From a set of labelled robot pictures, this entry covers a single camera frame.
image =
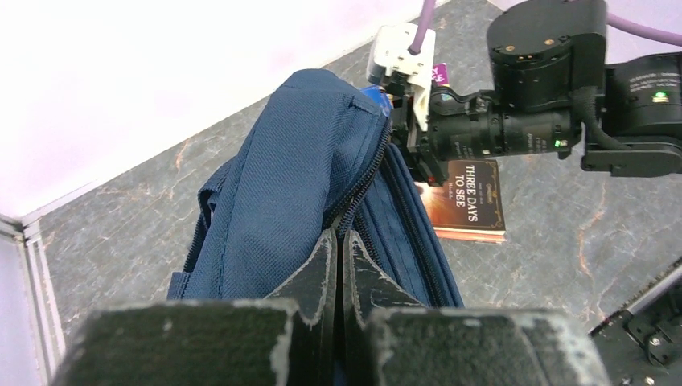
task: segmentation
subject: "metal frame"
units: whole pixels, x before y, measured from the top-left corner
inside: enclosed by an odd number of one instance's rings
[[[30,291],[31,329],[36,337],[41,383],[47,385],[60,365],[66,344],[39,224],[36,221],[23,227],[0,215],[0,237],[13,240],[18,246],[24,281]]]

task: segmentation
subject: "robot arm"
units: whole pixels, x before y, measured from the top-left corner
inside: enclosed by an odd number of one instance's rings
[[[583,125],[585,171],[682,173],[682,53],[607,66],[606,16],[603,0],[512,7],[487,31],[494,89],[467,96],[416,81],[412,70],[433,62],[425,55],[435,39],[409,55],[398,50],[409,28],[382,29],[368,79],[393,95],[392,140],[415,180],[442,185],[455,159],[550,152],[564,159]]]

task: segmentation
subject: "book cover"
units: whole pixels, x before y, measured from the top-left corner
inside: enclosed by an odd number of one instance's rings
[[[441,63],[433,66],[431,70],[431,80],[439,86],[450,86],[450,79],[447,75],[447,64]]]
[[[417,183],[438,237],[500,243],[506,232],[495,160],[462,160],[448,164],[442,187]]]

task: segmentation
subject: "marble floor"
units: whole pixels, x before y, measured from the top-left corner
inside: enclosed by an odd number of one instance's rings
[[[439,8],[437,63],[461,93],[491,87],[483,0]],[[327,66],[362,87],[368,47]],[[40,220],[64,332],[93,309],[161,300],[182,268],[195,194],[239,150],[265,101],[81,196]],[[567,310],[595,326],[682,255],[682,179],[612,179],[578,166],[580,151],[499,160],[505,244],[442,240],[469,307]]]

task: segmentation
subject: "blue object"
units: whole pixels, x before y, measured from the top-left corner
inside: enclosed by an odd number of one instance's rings
[[[379,90],[379,86],[369,86],[360,89],[360,91],[370,97],[373,101],[375,101],[379,107],[384,111],[384,115],[388,117],[391,113],[391,109],[393,109],[393,105],[391,105],[391,101],[388,99],[388,95],[386,95],[386,92],[381,92]]]
[[[295,72],[270,97],[237,156],[199,191],[194,240],[169,299],[263,298],[334,226],[339,235],[354,228],[420,302],[462,306],[400,151],[388,143],[390,121],[364,93],[315,69]]]

